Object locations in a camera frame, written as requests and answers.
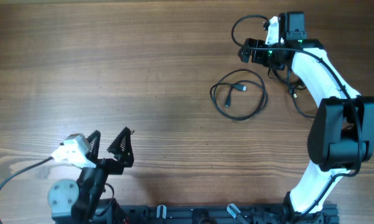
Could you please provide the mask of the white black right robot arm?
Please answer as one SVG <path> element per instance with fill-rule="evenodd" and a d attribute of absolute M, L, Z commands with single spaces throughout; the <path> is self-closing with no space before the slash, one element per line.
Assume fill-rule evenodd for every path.
<path fill-rule="evenodd" d="M 265 40 L 247 39 L 243 62 L 294 73 L 317 105 L 307 138 L 309 165 L 286 194 L 280 223 L 330 223 L 323 204 L 337 183 L 356 176 L 373 155 L 374 97 L 362 96 L 331 64 L 324 46 L 308 39 L 303 12 L 265 18 Z"/>

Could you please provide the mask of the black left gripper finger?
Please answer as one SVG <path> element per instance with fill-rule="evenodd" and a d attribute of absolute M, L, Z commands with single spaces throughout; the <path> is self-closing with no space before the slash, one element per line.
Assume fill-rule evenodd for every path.
<path fill-rule="evenodd" d="M 98 130 L 94 131 L 87 137 L 91 150 L 89 150 L 89 152 L 86 154 L 86 158 L 90 161 L 96 161 L 98 159 L 100 137 L 101 133 Z"/>
<path fill-rule="evenodd" d="M 133 164 L 134 155 L 131 146 L 132 131 L 125 127 L 110 144 L 107 151 L 121 164 Z"/>

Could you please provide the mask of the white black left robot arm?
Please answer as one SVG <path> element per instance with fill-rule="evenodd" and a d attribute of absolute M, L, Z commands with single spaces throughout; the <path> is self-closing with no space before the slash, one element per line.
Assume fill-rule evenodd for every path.
<path fill-rule="evenodd" d="M 127 214 L 115 197 L 102 199 L 109 175 L 121 175 L 132 167 L 132 131 L 125 127 L 110 144 L 107 152 L 112 158 L 99 158 L 101 133 L 94 131 L 88 137 L 69 135 L 51 154 L 55 162 L 68 162 L 81 169 L 77 180 L 62 179 L 48 192 L 48 203 L 55 223 L 128 223 Z"/>

